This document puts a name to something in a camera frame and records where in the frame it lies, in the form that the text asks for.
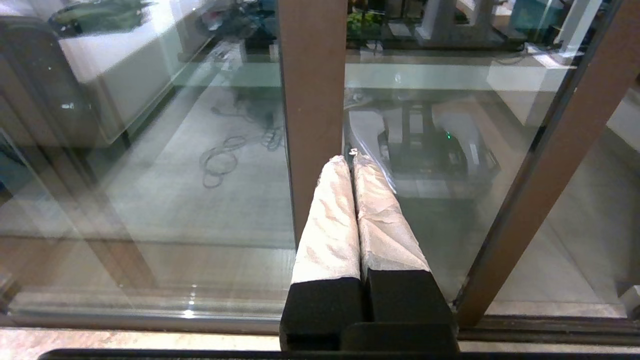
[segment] glass pane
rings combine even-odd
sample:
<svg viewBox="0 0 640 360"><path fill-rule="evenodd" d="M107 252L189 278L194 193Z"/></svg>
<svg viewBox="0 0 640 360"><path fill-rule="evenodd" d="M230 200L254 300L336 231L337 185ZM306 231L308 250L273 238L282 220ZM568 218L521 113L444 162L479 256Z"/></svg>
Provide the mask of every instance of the glass pane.
<svg viewBox="0 0 640 360"><path fill-rule="evenodd" d="M488 313L638 316L640 82L503 285Z"/></svg>
<svg viewBox="0 0 640 360"><path fill-rule="evenodd" d="M279 318L275 5L0 1L4 311Z"/></svg>
<svg viewBox="0 0 640 360"><path fill-rule="evenodd" d="M350 2L345 145L383 169L447 300L608 4Z"/></svg>

